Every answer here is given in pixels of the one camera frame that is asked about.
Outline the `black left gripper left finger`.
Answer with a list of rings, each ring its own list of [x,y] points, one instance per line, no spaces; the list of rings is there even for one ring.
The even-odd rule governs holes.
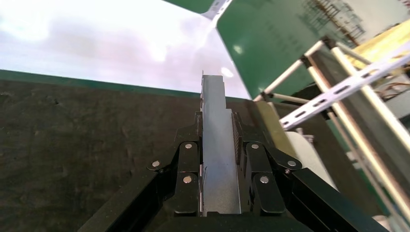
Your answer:
[[[200,213],[202,113],[176,131],[171,147],[149,160],[86,223],[81,232],[143,232],[164,206],[171,216]]]

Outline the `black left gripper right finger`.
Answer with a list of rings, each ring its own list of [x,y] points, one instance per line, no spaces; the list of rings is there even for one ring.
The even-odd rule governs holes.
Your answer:
[[[267,142],[262,131],[233,113],[236,161],[244,175],[254,231],[383,232],[339,191]]]

